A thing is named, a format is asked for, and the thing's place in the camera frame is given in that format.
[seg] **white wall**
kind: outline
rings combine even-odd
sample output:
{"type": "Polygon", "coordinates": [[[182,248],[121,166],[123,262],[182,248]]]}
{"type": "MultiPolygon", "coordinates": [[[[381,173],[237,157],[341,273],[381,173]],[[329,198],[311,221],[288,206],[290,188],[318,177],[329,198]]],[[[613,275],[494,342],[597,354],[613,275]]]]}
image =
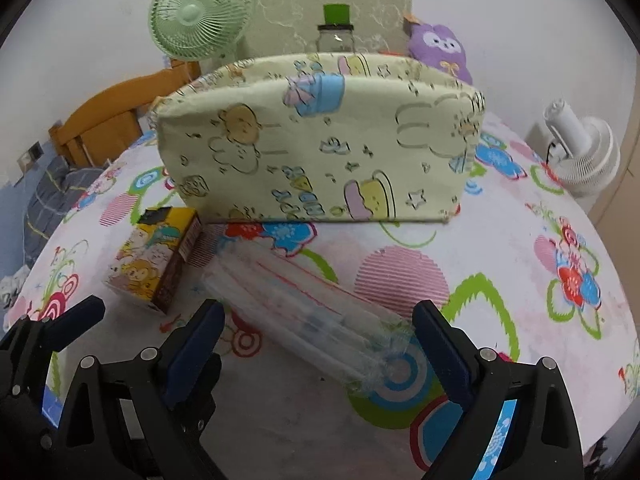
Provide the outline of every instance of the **white wall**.
{"type": "MultiPolygon", "coordinates": [[[[161,67],[149,1],[32,1],[0,49],[0,180],[85,99],[161,67]]],[[[414,0],[414,14],[455,31],[488,107],[521,136],[563,96],[622,139],[636,51],[603,0],[414,0]]]]}

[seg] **purple plush toy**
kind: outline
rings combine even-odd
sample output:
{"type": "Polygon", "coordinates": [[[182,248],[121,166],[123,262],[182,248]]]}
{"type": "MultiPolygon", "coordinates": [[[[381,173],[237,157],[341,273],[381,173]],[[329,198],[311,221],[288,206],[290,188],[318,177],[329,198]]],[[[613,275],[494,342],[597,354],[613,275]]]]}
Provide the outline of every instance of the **purple plush toy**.
{"type": "Polygon", "coordinates": [[[473,84],[466,69],[465,49],[444,25],[414,24],[407,47],[411,55],[425,65],[473,84]]]}

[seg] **table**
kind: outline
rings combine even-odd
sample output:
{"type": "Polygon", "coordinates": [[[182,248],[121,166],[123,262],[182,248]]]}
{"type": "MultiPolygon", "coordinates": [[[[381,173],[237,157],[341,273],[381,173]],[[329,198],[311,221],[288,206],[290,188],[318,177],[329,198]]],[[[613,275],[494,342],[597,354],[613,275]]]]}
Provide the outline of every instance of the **table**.
{"type": "MultiPolygon", "coordinates": [[[[202,267],[221,237],[248,238],[409,317],[430,298],[476,346],[535,363],[552,356],[586,451],[640,389],[640,351],[615,268],[589,219],[549,168],[486,115],[458,214],[448,224],[207,226],[165,318],[124,304],[100,282],[144,208],[180,205],[152,133],[127,150],[60,224],[5,325],[56,316],[89,294],[105,319],[57,356],[48,383],[62,398],[80,359],[132,358],[183,325],[207,291],[202,267]]],[[[415,340],[367,398],[229,313],[217,404],[202,443],[229,478],[418,478],[460,416],[415,340]]]]}

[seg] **fan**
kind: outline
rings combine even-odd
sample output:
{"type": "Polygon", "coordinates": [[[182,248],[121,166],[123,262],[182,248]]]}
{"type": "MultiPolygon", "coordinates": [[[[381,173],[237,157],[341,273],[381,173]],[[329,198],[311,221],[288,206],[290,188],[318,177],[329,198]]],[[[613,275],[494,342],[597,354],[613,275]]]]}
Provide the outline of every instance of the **fan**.
{"type": "Polygon", "coordinates": [[[545,122],[560,144],[550,166],[564,188],[579,198],[607,187],[620,165],[620,147],[610,126],[596,117],[579,120],[562,99],[546,108],[545,122]]]}
{"type": "Polygon", "coordinates": [[[253,12],[254,0],[153,0],[149,29],[164,53],[199,61],[231,49],[253,12]]]}

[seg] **small carton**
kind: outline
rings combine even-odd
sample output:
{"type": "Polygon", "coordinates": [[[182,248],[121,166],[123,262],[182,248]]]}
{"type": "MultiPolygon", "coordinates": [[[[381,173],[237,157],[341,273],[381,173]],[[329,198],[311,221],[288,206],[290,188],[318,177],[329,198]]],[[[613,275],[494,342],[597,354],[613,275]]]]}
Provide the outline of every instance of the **small carton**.
{"type": "Polygon", "coordinates": [[[135,304],[166,314],[198,234],[200,220],[191,207],[147,209],[104,283],[135,304]]]}

